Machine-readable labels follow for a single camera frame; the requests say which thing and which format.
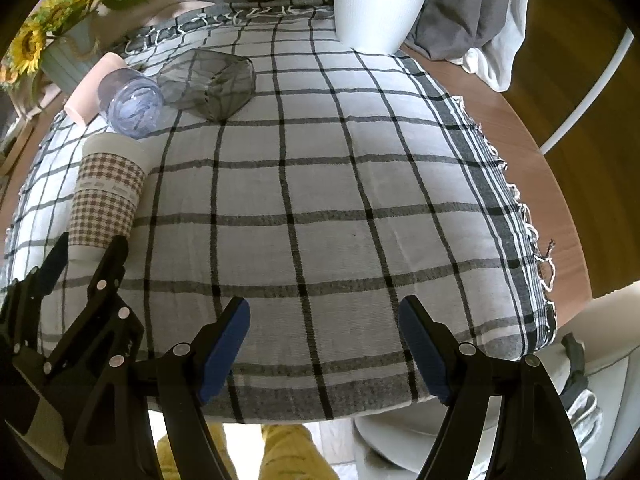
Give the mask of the houndstooth paper cup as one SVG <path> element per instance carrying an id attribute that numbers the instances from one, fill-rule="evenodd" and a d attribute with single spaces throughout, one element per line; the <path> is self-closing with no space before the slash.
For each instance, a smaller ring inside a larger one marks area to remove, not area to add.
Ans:
<path id="1" fill-rule="evenodd" d="M 86 140 L 67 226 L 70 260 L 98 261 L 114 237 L 129 236 L 150 169 L 150 156 L 129 136 Z"/>

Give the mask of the sunflower bouquet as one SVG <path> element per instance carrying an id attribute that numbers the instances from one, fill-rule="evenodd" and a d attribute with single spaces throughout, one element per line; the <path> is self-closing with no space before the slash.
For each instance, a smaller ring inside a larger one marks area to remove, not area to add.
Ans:
<path id="1" fill-rule="evenodd" d="M 14 87 L 41 70 L 44 51 L 99 6 L 126 10 L 144 0 L 46 0 L 26 18 L 1 60 L 1 87 Z"/>

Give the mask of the checked grey tablecloth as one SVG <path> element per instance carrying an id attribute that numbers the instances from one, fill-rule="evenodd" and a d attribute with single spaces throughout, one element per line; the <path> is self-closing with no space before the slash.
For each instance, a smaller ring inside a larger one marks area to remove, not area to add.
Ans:
<path id="1" fill-rule="evenodd" d="M 119 292 L 161 356 L 250 304 L 225 422 L 313 422 L 422 402 L 402 298 L 488 356 L 548 346 L 556 314 L 506 165 L 460 101 L 405 53 L 340 44 L 326 6 L 210 6 L 130 32 L 155 76 L 195 48 L 249 58 L 253 99 L 213 124 L 165 110 Z"/>

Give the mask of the yellow trousers leg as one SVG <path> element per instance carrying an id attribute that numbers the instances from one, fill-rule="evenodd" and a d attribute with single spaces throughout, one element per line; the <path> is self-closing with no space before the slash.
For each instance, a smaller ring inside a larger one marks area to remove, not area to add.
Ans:
<path id="1" fill-rule="evenodd" d="M 239 479 L 227 448 L 224 426 L 208 422 L 208 430 L 231 479 Z M 257 479 L 339 479 L 322 456 L 304 425 L 262 425 L 264 452 Z M 168 436 L 156 446 L 157 458 L 164 479 L 181 479 Z"/>

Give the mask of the white hoop stand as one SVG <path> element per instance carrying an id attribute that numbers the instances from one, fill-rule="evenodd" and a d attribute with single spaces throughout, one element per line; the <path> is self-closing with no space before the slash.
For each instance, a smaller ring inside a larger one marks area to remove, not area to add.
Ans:
<path id="1" fill-rule="evenodd" d="M 626 58 L 626 55 L 634 42 L 634 33 L 631 31 L 629 27 L 627 27 L 624 31 L 623 37 L 620 40 L 612 58 L 608 61 L 608 65 L 605 66 L 602 73 L 596 80 L 596 82 L 591 86 L 589 91 L 585 94 L 582 100 L 576 105 L 574 110 L 570 112 L 570 114 L 565 118 L 564 122 L 559 125 L 558 128 L 555 129 L 555 132 L 549 136 L 548 140 L 544 141 L 544 144 L 541 145 L 539 151 L 541 155 L 546 156 L 552 148 L 558 144 L 564 136 L 570 131 L 571 128 L 574 127 L 578 123 L 578 120 L 582 118 L 586 114 L 586 111 L 590 109 L 591 105 L 596 102 L 596 99 L 600 96 L 600 94 L 604 91 L 608 83 L 611 81 L 613 76 L 617 73 L 618 69 L 623 63 L 623 60 Z"/>

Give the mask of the white grey cloth pile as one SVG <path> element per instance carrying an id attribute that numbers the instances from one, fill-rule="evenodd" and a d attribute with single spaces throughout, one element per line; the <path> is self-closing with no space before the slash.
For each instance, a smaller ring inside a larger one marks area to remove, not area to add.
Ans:
<path id="1" fill-rule="evenodd" d="M 639 346 L 588 361 L 574 334 L 552 348 L 560 359 L 560 398 L 588 479 L 639 477 Z"/>

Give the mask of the clear plastic cup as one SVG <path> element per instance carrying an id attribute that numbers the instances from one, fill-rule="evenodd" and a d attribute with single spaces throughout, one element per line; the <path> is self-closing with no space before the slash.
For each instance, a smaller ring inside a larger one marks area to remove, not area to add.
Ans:
<path id="1" fill-rule="evenodd" d="M 100 114 L 116 133 L 141 139 L 157 126 L 164 99 L 158 84 L 132 68 L 107 74 L 98 87 Z"/>

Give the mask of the grey square glass cup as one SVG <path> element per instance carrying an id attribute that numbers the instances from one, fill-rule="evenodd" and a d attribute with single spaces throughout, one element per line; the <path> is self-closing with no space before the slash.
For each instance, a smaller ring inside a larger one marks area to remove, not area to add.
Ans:
<path id="1" fill-rule="evenodd" d="M 211 122 L 224 122 L 256 92 L 253 62 L 246 56 L 192 49 L 166 63 L 156 75 L 167 105 Z"/>

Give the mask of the pink cup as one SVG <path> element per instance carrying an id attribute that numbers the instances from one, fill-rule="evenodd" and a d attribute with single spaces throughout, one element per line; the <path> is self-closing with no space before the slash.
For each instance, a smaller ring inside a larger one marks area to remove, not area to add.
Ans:
<path id="1" fill-rule="evenodd" d="M 98 116 L 98 89 L 101 81 L 108 74 L 124 67 L 126 63 L 118 54 L 108 52 L 88 71 L 64 105 L 64 112 L 74 124 L 87 127 Z"/>

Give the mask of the teal ribbed vase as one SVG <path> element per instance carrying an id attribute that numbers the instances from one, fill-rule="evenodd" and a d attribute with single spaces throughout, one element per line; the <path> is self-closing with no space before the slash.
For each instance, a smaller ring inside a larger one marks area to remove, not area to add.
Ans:
<path id="1" fill-rule="evenodd" d="M 53 40 L 42 52 L 41 70 L 58 88 L 70 96 L 102 56 L 96 17 L 93 11 Z"/>

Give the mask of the white plant pot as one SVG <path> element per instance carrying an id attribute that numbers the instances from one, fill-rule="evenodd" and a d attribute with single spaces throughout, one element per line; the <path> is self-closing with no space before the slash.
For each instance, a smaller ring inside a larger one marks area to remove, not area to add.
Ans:
<path id="1" fill-rule="evenodd" d="M 367 54 L 393 54 L 406 40 L 425 0 L 334 0 L 338 41 Z"/>

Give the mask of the pink curtain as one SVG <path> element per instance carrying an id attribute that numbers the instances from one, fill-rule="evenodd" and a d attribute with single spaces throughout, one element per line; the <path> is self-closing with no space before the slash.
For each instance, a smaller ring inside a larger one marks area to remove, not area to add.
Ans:
<path id="1" fill-rule="evenodd" d="M 113 51 L 116 44 L 141 27 L 168 21 L 198 8 L 212 6 L 208 0 L 143 0 L 128 10 L 107 10 L 100 7 L 93 30 L 102 53 Z"/>

